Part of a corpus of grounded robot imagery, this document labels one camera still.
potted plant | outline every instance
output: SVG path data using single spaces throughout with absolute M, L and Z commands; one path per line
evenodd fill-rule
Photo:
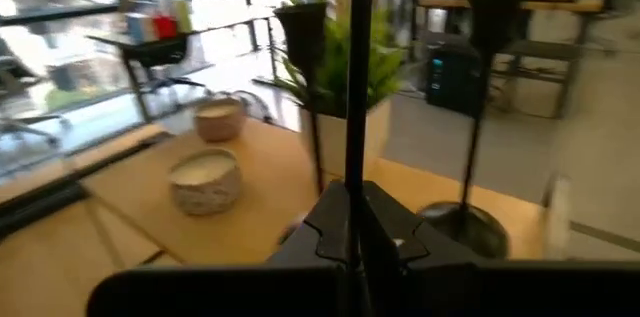
M 365 173 L 381 155 L 387 142 L 391 104 L 390 95 L 398 90 L 397 72 L 405 53 L 390 48 L 387 15 L 376 11 L 371 21 L 371 50 L 369 55 L 368 114 L 365 136 Z M 307 76 L 290 59 L 292 45 L 287 34 L 288 57 L 283 64 L 288 76 L 276 77 L 275 84 L 289 92 L 300 106 L 301 135 L 305 147 L 312 148 L 311 118 Z M 344 176 L 347 136 L 347 76 L 349 64 L 349 19 L 325 18 L 324 56 L 315 68 L 315 110 L 318 113 L 320 156 L 325 172 Z M 313 48 L 307 41 L 306 48 Z

black device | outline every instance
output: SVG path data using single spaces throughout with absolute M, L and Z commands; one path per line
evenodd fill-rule
M 122 272 L 94 290 L 88 315 L 640 314 L 639 263 L 487 260 L 363 182 L 371 0 L 352 1 L 344 184 L 265 264 Z
M 427 103 L 471 116 L 480 88 L 480 56 L 461 35 L 426 31 L 423 85 Z

white planter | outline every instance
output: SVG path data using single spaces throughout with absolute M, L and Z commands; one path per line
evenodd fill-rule
M 300 134 L 309 156 L 313 159 L 311 116 L 300 109 Z M 364 143 L 364 174 L 373 167 L 382 155 L 389 136 L 391 101 L 385 99 L 367 113 L 367 128 Z M 320 156 L 322 169 L 334 176 L 344 177 L 344 165 L 347 151 L 347 121 L 344 119 L 318 115 L 320 129 Z

floor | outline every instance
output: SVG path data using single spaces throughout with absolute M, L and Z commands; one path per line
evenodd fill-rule
M 586 53 L 573 91 L 570 113 L 564 120 L 550 114 L 557 87 L 544 82 L 519 81 L 516 112 L 491 109 L 484 124 L 475 183 L 534 203 L 542 199 L 550 176 L 559 173 L 571 181 L 571 219 L 600 234 L 573 232 L 566 257 L 637 259 L 640 257 L 640 15 L 603 22 L 592 34 L 615 40 L 619 50 L 607 56 L 597 47 Z M 540 12 L 533 22 L 532 38 L 563 41 L 575 35 L 576 19 L 569 13 Z M 525 60 L 527 66 L 541 62 Z M 269 75 L 264 56 L 249 55 L 196 72 L 191 77 L 213 90 L 250 90 L 260 95 L 276 121 L 298 128 L 297 107 L 278 91 L 251 82 Z M 197 99 L 197 91 L 178 89 L 181 100 Z M 156 113 L 171 108 L 168 100 L 154 97 Z M 419 95 L 401 92 L 392 97 L 393 114 L 385 158 L 460 179 L 470 121 L 456 113 L 427 105 Z M 92 139 L 117 133 L 140 122 L 131 95 L 102 102 L 90 109 L 68 113 L 74 125 L 61 131 L 54 123 L 42 128 L 63 136 L 65 150 Z M 167 118 L 170 130 L 190 127 L 188 113 Z M 0 162 L 5 169 L 46 154 L 37 138 L 0 140 Z M 17 178 L 16 172 L 4 178 Z

computer tower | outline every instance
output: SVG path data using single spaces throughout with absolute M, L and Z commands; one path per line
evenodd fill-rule
M 464 36 L 427 32 L 422 76 L 427 103 L 474 115 L 479 105 L 480 56 Z

